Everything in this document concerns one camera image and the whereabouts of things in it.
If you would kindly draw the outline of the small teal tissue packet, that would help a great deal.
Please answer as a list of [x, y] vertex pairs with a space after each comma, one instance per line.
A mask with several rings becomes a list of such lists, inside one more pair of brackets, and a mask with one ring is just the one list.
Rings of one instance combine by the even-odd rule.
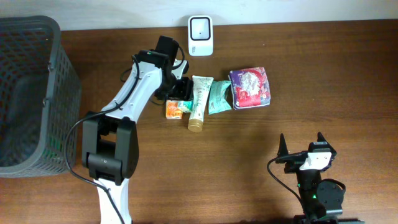
[[183, 113], [191, 113], [193, 108], [192, 101], [178, 101], [177, 108]]

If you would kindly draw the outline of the mint green snack packet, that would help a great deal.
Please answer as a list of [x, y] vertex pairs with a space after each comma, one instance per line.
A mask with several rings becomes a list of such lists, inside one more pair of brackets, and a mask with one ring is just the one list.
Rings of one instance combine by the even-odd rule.
[[208, 103], [208, 114], [217, 114], [232, 109], [227, 102], [228, 88], [230, 85], [231, 81], [229, 80], [212, 82]]

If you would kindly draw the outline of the orange snack packet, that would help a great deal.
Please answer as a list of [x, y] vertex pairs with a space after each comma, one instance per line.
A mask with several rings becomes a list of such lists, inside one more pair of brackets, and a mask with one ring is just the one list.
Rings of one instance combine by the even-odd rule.
[[167, 100], [165, 107], [165, 117], [167, 119], [182, 119], [183, 111], [178, 108], [179, 101]]

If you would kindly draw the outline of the cream tube gold cap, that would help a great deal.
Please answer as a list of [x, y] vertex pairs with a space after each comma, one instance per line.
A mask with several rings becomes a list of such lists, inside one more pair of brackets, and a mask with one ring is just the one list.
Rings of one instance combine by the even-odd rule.
[[210, 93], [213, 77], [192, 76], [193, 104], [188, 121], [188, 129], [198, 133], [203, 130], [205, 107]]

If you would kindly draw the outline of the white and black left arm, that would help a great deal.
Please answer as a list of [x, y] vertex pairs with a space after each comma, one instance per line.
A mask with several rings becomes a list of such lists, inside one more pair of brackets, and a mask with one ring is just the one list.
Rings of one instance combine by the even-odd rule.
[[81, 159], [98, 190], [102, 223], [132, 223], [128, 187], [139, 160], [137, 121], [147, 102], [192, 97], [189, 63], [176, 58], [182, 52], [176, 40], [160, 36], [154, 49], [132, 56], [130, 75], [112, 101], [84, 118]]

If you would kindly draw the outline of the red purple tissue pack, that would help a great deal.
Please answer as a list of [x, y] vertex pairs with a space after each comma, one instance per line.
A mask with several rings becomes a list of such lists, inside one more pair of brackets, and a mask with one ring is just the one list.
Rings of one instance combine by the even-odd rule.
[[232, 70], [229, 72], [229, 80], [235, 110], [270, 105], [271, 90], [264, 67]]

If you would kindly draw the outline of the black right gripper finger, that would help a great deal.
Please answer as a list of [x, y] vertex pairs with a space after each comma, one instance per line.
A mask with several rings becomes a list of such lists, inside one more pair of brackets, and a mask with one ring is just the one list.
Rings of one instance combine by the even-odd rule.
[[325, 139], [321, 132], [317, 133], [317, 144], [327, 145], [328, 141]]
[[277, 157], [283, 157], [283, 156], [287, 156], [289, 154], [289, 151], [287, 149], [287, 144], [285, 141], [285, 137], [284, 134], [281, 133], [280, 134], [280, 139], [279, 139], [279, 149], [277, 152]]

